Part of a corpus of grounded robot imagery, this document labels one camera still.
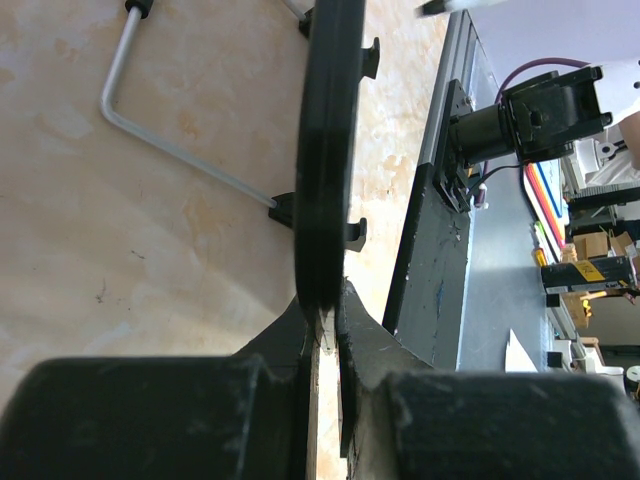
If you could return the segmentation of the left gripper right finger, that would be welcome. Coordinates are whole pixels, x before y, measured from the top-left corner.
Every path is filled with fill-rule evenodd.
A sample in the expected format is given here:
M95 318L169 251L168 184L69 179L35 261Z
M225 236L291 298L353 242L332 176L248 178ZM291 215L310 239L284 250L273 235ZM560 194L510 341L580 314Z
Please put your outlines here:
M337 313L341 455L349 479L436 479L440 379L343 283Z

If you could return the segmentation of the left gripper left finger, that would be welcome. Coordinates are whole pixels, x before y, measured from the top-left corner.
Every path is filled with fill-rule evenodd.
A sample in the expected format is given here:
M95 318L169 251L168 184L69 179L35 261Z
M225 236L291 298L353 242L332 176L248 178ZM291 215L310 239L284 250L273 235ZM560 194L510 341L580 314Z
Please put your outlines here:
M202 479L316 476L318 346L298 300L199 384Z

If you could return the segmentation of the black framed whiteboard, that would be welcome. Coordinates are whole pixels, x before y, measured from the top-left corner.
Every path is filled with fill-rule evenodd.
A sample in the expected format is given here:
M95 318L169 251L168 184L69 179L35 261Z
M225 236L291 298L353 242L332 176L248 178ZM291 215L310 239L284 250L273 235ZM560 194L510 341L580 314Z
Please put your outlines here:
M341 299L365 9L363 1L313 9L293 212L296 292L309 321Z

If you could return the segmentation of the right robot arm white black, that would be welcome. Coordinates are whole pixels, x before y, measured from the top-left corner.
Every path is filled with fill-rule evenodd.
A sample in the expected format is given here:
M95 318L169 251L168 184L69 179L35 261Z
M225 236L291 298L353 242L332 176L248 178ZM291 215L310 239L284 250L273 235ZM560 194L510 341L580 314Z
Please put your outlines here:
M449 120L443 170L452 177L478 163L514 153L529 162L553 160L573 143L639 111L639 60L553 71L504 91L497 103Z

